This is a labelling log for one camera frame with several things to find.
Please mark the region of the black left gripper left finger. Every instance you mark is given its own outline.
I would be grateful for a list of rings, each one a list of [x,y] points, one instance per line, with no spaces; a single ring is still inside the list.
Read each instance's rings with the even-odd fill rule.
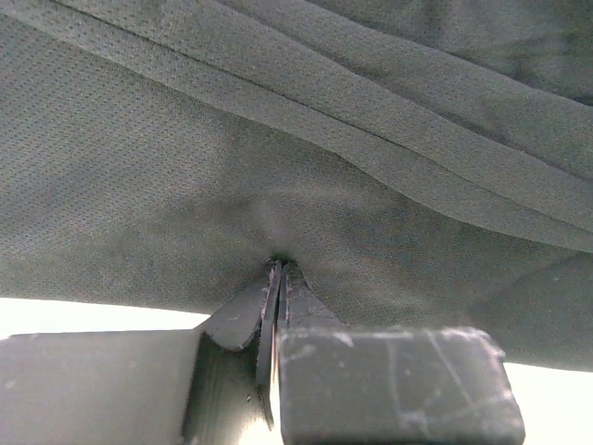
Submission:
[[[1,342],[5,444],[235,444],[269,423],[282,264],[180,330],[17,334]]]

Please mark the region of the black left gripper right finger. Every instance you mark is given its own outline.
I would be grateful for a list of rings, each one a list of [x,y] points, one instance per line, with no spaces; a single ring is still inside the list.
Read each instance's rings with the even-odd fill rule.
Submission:
[[[289,262],[273,348],[273,422],[287,444],[524,442],[503,351],[479,329],[342,324]]]

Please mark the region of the black t-shirt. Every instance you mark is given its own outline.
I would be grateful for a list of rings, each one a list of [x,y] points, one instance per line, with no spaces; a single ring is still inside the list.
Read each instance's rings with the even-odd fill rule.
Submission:
[[[213,312],[274,256],[590,370],[591,3],[2,3],[3,295]]]

